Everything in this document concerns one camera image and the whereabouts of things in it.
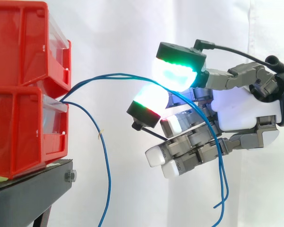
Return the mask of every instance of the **metal bolt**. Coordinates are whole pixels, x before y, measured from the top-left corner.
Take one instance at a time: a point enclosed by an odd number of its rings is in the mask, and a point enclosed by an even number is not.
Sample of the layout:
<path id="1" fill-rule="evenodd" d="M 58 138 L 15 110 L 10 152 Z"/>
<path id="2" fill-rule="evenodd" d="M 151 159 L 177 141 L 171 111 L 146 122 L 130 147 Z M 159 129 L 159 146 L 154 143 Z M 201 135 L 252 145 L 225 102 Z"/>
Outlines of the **metal bolt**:
<path id="1" fill-rule="evenodd" d="M 70 170 L 69 172 L 67 172 L 66 174 L 66 180 L 69 183 L 73 183 L 75 182 L 77 179 L 77 171 L 76 170 Z"/>

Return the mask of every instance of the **white fabric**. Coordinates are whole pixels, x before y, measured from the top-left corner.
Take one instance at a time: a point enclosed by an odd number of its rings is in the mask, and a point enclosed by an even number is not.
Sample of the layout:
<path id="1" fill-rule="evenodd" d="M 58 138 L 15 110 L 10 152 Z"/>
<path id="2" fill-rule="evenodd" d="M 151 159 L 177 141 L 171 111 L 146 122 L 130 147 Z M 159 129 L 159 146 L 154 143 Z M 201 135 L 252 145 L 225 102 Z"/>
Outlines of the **white fabric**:
<path id="1" fill-rule="evenodd" d="M 249 52 L 284 62 L 284 0 L 252 0 Z M 239 227 L 284 227 L 284 128 L 262 150 L 242 152 Z"/>
<path id="2" fill-rule="evenodd" d="M 72 84 L 97 75 L 151 76 L 159 42 L 193 46 L 204 39 L 264 59 L 284 60 L 284 4 L 252 0 L 48 0 L 57 24 L 72 41 Z M 226 70 L 246 62 L 205 51 L 207 67 Z M 103 227 L 211 226 L 220 216 L 217 160 L 174 180 L 150 168 L 144 152 L 161 141 L 131 128 L 126 110 L 145 83 L 97 81 L 68 100 L 87 108 L 106 141 L 112 173 Z M 78 178 L 52 208 L 49 227 L 97 226 L 107 196 L 98 133 L 78 108 L 70 108 L 69 155 Z M 222 227 L 284 227 L 284 129 L 267 149 L 233 151 L 224 158 L 230 186 Z"/>

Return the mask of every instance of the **red plastic drawer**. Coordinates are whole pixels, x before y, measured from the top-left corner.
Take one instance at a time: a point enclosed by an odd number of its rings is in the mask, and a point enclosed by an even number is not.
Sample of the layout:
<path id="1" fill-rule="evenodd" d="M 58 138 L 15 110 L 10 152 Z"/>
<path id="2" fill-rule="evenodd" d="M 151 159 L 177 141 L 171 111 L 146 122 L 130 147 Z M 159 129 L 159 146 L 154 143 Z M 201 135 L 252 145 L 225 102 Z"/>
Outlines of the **red plastic drawer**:
<path id="1" fill-rule="evenodd" d="M 52 98 L 71 88 L 71 43 L 35 1 L 0 1 L 0 86 L 36 86 Z"/>
<path id="2" fill-rule="evenodd" d="M 12 179 L 67 155 L 68 106 L 37 87 L 0 87 L 0 176 Z"/>

